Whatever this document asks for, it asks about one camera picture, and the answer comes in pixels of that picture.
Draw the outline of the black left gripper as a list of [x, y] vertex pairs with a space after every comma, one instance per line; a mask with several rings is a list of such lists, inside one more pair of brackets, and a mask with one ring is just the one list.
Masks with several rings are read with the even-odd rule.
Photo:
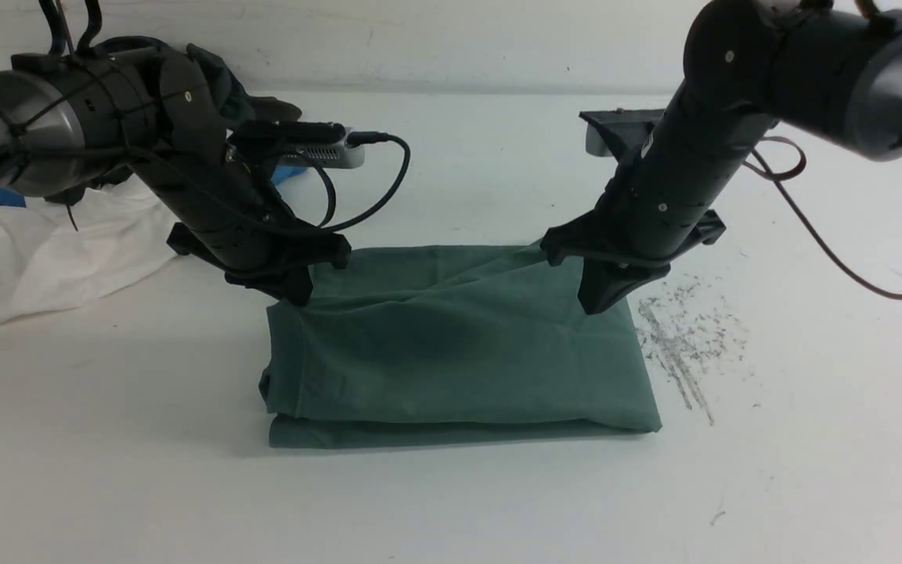
[[165, 50], [141, 74], [157, 89], [158, 132], [140, 151], [137, 174], [230, 282], [307, 305], [310, 267], [346, 268], [346, 238], [298, 219], [259, 163], [228, 160], [226, 127], [197, 62]]

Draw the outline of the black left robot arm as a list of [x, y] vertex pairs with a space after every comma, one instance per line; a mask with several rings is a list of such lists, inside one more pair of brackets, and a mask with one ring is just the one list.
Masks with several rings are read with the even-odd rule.
[[347, 138], [338, 124], [228, 126], [197, 62], [168, 50], [14, 55], [0, 71], [0, 186], [47, 197], [129, 168], [175, 215], [176, 253], [298, 306], [311, 267], [344, 268], [352, 249], [299, 219], [272, 169], [280, 157], [335, 167]]

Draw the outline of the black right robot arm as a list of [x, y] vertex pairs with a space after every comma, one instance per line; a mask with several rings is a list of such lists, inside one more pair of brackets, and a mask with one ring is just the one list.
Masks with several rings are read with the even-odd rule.
[[663, 110], [583, 112], [588, 153], [615, 175], [592, 211], [548, 229], [547, 261], [583, 260], [579, 302], [595, 315], [713, 245], [713, 202], [787, 124], [870, 158], [902, 157], [902, 10], [859, 1], [712, 1], [692, 22], [684, 79]]

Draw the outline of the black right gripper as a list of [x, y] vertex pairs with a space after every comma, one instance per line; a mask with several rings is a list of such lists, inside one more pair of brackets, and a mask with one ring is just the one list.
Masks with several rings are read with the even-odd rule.
[[542, 238], [549, 262], [580, 256], [579, 303], [604, 313], [672, 271], [690, 238], [774, 118], [762, 85], [703, 85], [687, 79], [641, 146], [617, 161], [590, 213]]

